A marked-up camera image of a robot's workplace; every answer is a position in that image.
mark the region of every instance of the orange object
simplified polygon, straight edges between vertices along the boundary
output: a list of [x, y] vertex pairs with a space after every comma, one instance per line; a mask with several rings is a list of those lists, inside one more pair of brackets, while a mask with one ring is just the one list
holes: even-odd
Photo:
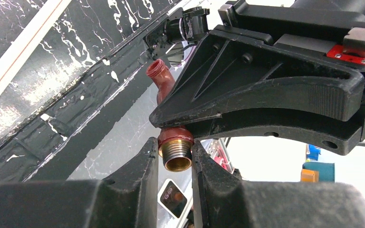
[[318, 171], [302, 169], [300, 181], [301, 182], [318, 182], [318, 176], [319, 176]]
[[[154, 61], [146, 70], [146, 74], [159, 89], [157, 93], [157, 105], [159, 105], [173, 89], [175, 80], [161, 59]], [[158, 142], [159, 155], [163, 158], [163, 165], [167, 170], [179, 172], [191, 167], [191, 146], [194, 138], [185, 126], [162, 129]]]

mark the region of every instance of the white trim strip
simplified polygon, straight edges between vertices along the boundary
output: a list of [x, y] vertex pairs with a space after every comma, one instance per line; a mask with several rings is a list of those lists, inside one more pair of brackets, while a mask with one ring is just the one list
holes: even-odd
[[0, 58], [0, 95], [71, 0], [48, 0]]

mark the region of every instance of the black plastic part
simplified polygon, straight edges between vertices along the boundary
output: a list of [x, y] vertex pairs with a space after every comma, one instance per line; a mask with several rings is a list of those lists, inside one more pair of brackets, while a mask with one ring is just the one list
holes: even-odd
[[185, 37], [188, 41], [198, 41], [208, 33], [206, 15], [209, 13], [209, 9], [202, 9], [200, 6], [183, 12]]
[[365, 22], [360, 12], [256, 6], [245, 0], [227, 4], [234, 6], [238, 28], [267, 33], [274, 40], [291, 34], [342, 43], [354, 22]]
[[364, 95], [356, 70], [213, 30], [149, 119], [156, 127], [185, 124], [196, 138], [275, 132], [345, 155], [362, 137]]
[[170, 16], [164, 18], [158, 23], [158, 25], [151, 29], [144, 37], [144, 42], [149, 47], [148, 51], [152, 54], [153, 58], [158, 58], [165, 54], [165, 49], [168, 49], [172, 43], [177, 42], [181, 37], [180, 32], [177, 31], [176, 21], [179, 21], [183, 17], [183, 9], [177, 8]]
[[154, 228], [157, 139], [104, 181], [0, 183], [0, 227]]
[[192, 186], [195, 227], [365, 228], [365, 200], [354, 187], [242, 181], [199, 141], [192, 148]]
[[230, 26], [223, 26], [223, 25], [217, 25], [215, 27], [215, 30], [225, 31], [229, 32], [231, 34], [237, 34], [249, 38], [259, 39], [264, 41], [265, 44], [273, 45], [273, 38], [269, 34], [261, 33], [261, 32], [255, 32]]
[[292, 8], [358, 12], [365, 15], [365, 0], [296, 0]]
[[183, 23], [180, 24], [180, 19], [169, 20], [166, 22], [164, 32], [167, 36], [167, 42], [169, 42], [169, 44], [182, 42], [186, 39], [185, 34], [180, 30], [180, 27], [182, 27], [182, 31], [184, 31], [183, 25]]

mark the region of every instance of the screw hole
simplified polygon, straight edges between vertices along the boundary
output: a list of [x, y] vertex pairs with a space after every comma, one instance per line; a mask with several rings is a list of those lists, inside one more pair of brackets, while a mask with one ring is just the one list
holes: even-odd
[[279, 134], [276, 132], [266, 132], [264, 136], [273, 136], [273, 137], [279, 137]]
[[212, 48], [213, 48], [213, 50], [214, 50], [215, 52], [218, 52], [218, 51], [219, 51], [219, 44], [215, 44], [215, 45], [213, 45], [213, 46], [212, 46]]
[[322, 143], [323, 143], [325, 146], [327, 146], [327, 147], [329, 147], [329, 148], [332, 148], [332, 149], [337, 149], [337, 148], [338, 148], [338, 146], [337, 146], [335, 143], [331, 142], [331, 141], [326, 141], [326, 140], [324, 140], [324, 141], [322, 141]]
[[108, 185], [112, 185], [112, 184], [115, 184], [115, 180], [113, 180], [113, 179], [105, 179], [104, 180], [104, 183], [106, 183]]
[[252, 56], [248, 53], [244, 53], [241, 56], [241, 60], [245, 63], [245, 64], [250, 64], [252, 62]]

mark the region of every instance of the pipe fitting opening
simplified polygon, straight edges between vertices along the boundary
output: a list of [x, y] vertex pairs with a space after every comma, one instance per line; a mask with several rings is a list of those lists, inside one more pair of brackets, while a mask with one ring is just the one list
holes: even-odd
[[167, 68], [168, 67], [165, 65], [165, 63], [163, 62], [163, 60], [158, 59], [156, 61], [154, 61], [146, 70], [146, 74], [150, 77], [153, 78], [154, 76], [158, 75], [163, 68]]
[[168, 171], [181, 172], [192, 164], [192, 143], [187, 140], [171, 140], [160, 146], [159, 154], [163, 157], [163, 165]]

